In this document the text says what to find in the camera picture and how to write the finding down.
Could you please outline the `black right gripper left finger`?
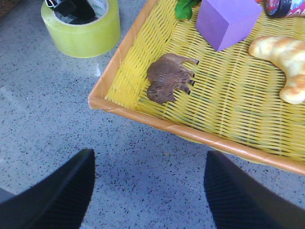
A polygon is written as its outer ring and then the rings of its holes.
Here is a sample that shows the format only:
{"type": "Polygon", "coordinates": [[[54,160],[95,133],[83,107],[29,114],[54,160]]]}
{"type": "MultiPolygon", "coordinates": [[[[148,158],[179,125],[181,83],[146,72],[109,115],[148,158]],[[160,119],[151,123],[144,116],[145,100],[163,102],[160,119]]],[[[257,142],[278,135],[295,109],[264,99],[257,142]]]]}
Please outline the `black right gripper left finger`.
{"type": "Polygon", "coordinates": [[[0,204],[2,229],[79,229],[95,183],[95,153],[83,149],[41,182],[0,204]]]}

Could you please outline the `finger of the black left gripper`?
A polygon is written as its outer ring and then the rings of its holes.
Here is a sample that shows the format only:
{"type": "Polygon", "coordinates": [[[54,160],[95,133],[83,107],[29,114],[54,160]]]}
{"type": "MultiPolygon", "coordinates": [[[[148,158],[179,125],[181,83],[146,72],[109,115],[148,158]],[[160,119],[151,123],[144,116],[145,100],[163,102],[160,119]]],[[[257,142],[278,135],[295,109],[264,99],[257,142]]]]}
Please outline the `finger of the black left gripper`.
{"type": "Polygon", "coordinates": [[[46,0],[46,5],[63,17],[70,17],[70,24],[87,24],[97,20],[88,0],[46,0]]]}

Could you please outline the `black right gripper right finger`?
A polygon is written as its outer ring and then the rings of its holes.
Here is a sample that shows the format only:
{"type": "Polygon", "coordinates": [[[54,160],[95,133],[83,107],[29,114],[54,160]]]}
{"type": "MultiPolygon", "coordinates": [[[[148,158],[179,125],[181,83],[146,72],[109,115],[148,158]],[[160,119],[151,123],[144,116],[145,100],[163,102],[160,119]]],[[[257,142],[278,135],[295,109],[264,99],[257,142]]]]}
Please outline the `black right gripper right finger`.
{"type": "Polygon", "coordinates": [[[304,209],[255,181],[218,151],[208,151],[204,189],[218,229],[303,229],[304,209]]]}

